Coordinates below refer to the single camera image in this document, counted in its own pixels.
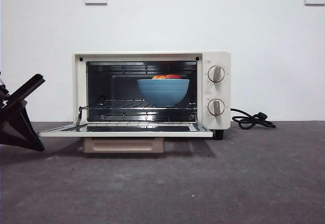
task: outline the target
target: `power cord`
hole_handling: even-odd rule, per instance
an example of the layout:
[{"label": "power cord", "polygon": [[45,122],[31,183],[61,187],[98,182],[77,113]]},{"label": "power cord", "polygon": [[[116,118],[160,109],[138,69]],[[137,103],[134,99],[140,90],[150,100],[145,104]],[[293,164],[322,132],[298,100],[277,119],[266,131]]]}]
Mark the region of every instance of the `power cord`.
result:
[{"label": "power cord", "polygon": [[238,123],[239,127],[244,130],[251,129],[256,124],[266,126],[266,127],[276,127],[272,122],[266,121],[268,116],[262,112],[259,112],[258,114],[255,114],[253,116],[249,115],[248,113],[231,108],[231,111],[237,111],[239,113],[242,113],[246,116],[234,116],[233,120]]}]

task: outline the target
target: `cream toaster oven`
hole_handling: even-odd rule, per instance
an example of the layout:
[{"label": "cream toaster oven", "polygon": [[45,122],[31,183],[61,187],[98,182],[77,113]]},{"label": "cream toaster oven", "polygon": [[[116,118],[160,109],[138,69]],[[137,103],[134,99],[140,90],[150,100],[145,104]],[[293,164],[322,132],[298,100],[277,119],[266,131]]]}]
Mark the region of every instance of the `cream toaster oven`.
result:
[{"label": "cream toaster oven", "polygon": [[[185,98],[175,107],[155,107],[139,92],[138,79],[161,74],[189,80]],[[73,124],[38,136],[84,138],[85,152],[162,152],[164,137],[222,139],[231,123],[231,55],[76,53],[73,92]]]}]

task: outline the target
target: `black object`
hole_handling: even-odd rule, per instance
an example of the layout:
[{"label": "black object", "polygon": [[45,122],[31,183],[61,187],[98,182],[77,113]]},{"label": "black object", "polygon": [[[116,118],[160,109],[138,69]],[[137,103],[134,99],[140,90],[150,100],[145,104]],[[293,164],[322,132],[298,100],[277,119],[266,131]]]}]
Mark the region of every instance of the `black object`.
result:
[{"label": "black object", "polygon": [[265,126],[265,127],[276,127],[272,122],[266,121],[268,116],[262,112],[255,114],[253,116],[249,115],[248,113],[231,108],[232,111],[240,112],[246,116],[234,116],[233,120],[238,123],[239,127],[244,130],[251,129],[256,124]]},{"label": "black object", "polygon": [[222,140],[223,139],[223,130],[216,130],[214,133],[215,140]]},{"label": "black object", "polygon": [[36,74],[12,95],[9,94],[6,86],[0,83],[0,144],[36,151],[44,150],[42,142],[30,123],[25,109],[27,101],[24,100],[44,82],[43,76]]}]

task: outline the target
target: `open oven door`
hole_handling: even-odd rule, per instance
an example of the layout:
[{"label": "open oven door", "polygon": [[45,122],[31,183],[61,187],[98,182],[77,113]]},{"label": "open oven door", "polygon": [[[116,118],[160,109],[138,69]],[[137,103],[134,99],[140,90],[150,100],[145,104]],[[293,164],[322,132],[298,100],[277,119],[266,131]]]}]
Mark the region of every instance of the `open oven door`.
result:
[{"label": "open oven door", "polygon": [[201,137],[213,133],[200,123],[87,123],[38,132],[39,137]]}]

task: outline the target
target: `control knob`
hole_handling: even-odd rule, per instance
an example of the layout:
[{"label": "control knob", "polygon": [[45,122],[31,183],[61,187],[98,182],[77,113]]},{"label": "control knob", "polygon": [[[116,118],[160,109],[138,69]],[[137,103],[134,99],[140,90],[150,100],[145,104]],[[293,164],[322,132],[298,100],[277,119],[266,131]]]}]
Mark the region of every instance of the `control knob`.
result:
[{"label": "control knob", "polygon": [[221,100],[211,100],[208,104],[208,111],[213,116],[219,116],[224,112],[224,103]]},{"label": "control knob", "polygon": [[224,69],[219,66],[214,66],[209,69],[208,77],[214,83],[221,82],[224,79]]}]

